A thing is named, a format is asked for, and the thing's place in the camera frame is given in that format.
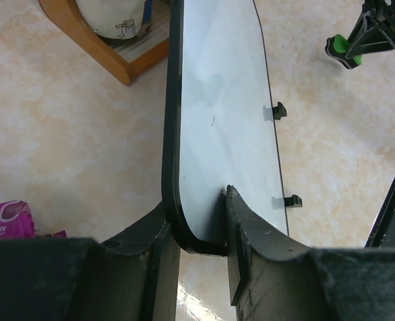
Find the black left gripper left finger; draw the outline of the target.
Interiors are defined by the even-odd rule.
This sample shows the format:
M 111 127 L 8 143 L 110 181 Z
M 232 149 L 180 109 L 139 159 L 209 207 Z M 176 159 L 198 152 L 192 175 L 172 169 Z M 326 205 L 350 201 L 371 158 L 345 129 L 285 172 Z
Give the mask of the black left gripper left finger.
M 110 320 L 175 320 L 180 248 L 159 203 L 102 242 L 109 251 Z

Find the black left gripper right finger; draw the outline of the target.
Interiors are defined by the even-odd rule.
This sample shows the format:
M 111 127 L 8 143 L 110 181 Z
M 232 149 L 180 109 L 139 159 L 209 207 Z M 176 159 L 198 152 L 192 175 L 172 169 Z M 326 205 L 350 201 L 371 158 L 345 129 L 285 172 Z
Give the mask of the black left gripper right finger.
M 308 319 L 313 313 L 309 248 L 257 215 L 232 185 L 226 210 L 230 301 L 237 319 Z

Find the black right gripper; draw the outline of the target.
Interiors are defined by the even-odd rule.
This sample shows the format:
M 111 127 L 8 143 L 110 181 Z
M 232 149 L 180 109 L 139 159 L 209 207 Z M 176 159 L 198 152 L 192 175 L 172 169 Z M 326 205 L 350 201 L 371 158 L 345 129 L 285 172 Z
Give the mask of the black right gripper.
M 395 49 L 395 0 L 364 1 L 361 13 L 347 38 L 347 60 Z

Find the black-framed whiteboard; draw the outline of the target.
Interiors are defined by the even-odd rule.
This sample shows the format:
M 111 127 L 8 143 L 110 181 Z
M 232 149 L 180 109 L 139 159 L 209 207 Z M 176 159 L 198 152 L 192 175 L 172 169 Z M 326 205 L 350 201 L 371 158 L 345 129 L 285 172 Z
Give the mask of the black-framed whiteboard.
M 161 191 L 176 242 L 225 256 L 226 194 L 289 230 L 264 36 L 253 1 L 174 1 Z

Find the green bone-shaped whiteboard eraser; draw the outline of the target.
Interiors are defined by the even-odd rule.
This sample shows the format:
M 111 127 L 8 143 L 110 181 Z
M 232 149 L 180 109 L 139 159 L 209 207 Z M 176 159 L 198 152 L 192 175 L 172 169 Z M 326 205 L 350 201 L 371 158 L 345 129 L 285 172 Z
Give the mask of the green bone-shaped whiteboard eraser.
M 337 34 L 327 39 L 325 52 L 329 57 L 341 63 L 343 67 L 348 70 L 352 70 L 362 64 L 362 56 L 346 58 L 346 53 L 350 46 L 351 44 L 346 40 L 346 38 Z

